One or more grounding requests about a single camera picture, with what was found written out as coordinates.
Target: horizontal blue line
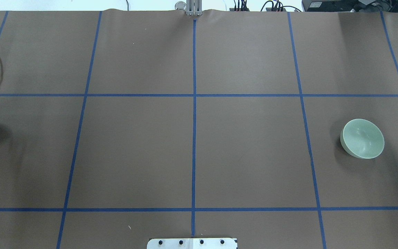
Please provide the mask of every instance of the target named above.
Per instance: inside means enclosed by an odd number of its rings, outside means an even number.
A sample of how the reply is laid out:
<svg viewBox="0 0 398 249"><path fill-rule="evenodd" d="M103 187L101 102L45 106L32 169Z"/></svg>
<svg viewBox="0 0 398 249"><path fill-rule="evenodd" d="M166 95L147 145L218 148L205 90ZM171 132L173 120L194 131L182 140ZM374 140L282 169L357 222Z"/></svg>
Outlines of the horizontal blue line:
<svg viewBox="0 0 398 249"><path fill-rule="evenodd" d="M0 212L62 212L63 208L0 208ZM192 208L67 208L67 212L191 212ZM196 212L289 212L318 211L317 207L198 207ZM398 206L340 206L321 207L321 211L379 211L398 210Z"/></svg>
<svg viewBox="0 0 398 249"><path fill-rule="evenodd" d="M29 97L29 96L37 96L37 97L56 97L56 96L91 96L91 97L193 97L194 94L151 94L151 93L0 93L0 96L20 96L20 97ZM253 94L226 94L226 93L217 93L217 94L196 94L197 97L299 97L300 94L288 94L288 93L272 93L272 94L262 94L262 93L253 93ZM398 97L398 94L312 94L312 93L304 93L303 97Z"/></svg>

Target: green bowl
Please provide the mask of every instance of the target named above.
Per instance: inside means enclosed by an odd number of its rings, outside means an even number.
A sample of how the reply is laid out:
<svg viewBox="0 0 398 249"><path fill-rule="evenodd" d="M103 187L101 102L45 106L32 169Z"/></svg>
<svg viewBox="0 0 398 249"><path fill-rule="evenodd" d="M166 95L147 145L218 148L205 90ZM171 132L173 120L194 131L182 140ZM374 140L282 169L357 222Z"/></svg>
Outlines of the green bowl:
<svg viewBox="0 0 398 249"><path fill-rule="evenodd" d="M370 121L360 118L345 125L340 134L340 142L346 152L361 159L375 158L385 147L380 129Z"/></svg>

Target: sticker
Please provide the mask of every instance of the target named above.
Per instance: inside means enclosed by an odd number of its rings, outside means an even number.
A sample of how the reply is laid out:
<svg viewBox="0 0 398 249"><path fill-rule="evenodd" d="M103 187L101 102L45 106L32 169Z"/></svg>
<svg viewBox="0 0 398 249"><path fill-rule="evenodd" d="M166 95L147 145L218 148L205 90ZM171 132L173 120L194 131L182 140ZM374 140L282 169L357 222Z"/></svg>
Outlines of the sticker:
<svg viewBox="0 0 398 249"><path fill-rule="evenodd" d="M320 5L322 5L322 2L312 2L310 8L319 8Z"/></svg>

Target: gray tabletop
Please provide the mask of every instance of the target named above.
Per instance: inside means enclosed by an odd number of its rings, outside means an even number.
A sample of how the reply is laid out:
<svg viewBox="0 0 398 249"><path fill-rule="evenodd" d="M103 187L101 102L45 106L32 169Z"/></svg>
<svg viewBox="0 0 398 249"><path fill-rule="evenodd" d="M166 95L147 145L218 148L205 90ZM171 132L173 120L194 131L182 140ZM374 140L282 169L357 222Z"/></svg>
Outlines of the gray tabletop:
<svg viewBox="0 0 398 249"><path fill-rule="evenodd" d="M398 14L0 12L0 248L191 236L398 248Z"/></svg>

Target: white background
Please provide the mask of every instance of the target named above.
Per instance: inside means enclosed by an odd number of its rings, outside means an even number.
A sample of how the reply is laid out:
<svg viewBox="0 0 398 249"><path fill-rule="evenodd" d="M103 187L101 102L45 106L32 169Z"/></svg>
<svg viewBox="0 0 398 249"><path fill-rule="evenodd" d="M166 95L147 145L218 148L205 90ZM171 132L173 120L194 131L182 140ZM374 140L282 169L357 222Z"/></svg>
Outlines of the white background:
<svg viewBox="0 0 398 249"><path fill-rule="evenodd" d="M128 0L131 11L173 10L179 0ZM250 11L260 11L266 0L248 0ZM302 10L302 0L281 0L284 5L292 5ZM202 0L202 9L225 11L234 7L233 0ZM0 10L14 11L101 11L109 8L127 10L125 0L0 0Z"/></svg>

